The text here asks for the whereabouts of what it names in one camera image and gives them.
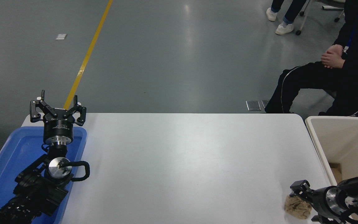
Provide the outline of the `seated person's left hand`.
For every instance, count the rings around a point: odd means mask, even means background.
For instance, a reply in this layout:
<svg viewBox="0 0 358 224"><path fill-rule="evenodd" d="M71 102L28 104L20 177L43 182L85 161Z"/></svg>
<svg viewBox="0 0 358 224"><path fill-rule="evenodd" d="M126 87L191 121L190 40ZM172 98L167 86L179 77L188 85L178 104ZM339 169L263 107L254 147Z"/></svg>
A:
<svg viewBox="0 0 358 224"><path fill-rule="evenodd" d="M326 68L342 68L345 60L342 57L335 53L324 53L321 56L322 65Z"/></svg>

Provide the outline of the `seated person's right hand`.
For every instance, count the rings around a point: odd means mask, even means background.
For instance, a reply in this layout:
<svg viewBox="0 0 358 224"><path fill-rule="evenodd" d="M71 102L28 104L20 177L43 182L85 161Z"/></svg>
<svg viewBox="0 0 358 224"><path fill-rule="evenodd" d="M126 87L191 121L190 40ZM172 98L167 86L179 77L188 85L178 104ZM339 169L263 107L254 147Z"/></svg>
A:
<svg viewBox="0 0 358 224"><path fill-rule="evenodd" d="M339 57L339 59L342 59L342 53L343 53L343 46L340 44L333 44L331 47L325 51L324 55L328 56L336 56Z"/></svg>

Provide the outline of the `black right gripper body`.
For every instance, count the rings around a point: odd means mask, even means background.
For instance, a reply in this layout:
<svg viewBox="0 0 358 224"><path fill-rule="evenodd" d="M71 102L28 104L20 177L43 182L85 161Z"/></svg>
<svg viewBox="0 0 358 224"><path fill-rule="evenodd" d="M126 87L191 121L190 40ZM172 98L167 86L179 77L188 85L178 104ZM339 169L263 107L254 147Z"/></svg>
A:
<svg viewBox="0 0 358 224"><path fill-rule="evenodd" d="M327 205L326 199L327 199L327 191L330 189L330 187L324 187L320 189L313 190L312 195L312 207L314 210L324 217L330 217L329 213L329 207Z"/></svg>

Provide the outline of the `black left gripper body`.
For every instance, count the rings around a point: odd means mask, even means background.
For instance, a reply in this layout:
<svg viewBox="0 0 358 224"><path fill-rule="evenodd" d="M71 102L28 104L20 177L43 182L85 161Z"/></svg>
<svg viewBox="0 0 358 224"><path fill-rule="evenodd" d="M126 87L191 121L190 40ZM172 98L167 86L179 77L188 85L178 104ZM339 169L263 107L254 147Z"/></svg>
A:
<svg viewBox="0 0 358 224"><path fill-rule="evenodd" d="M54 109L52 112L43 110L44 112L44 138L52 138L54 136L65 136L73 138L74 117L72 113L64 109Z"/></svg>

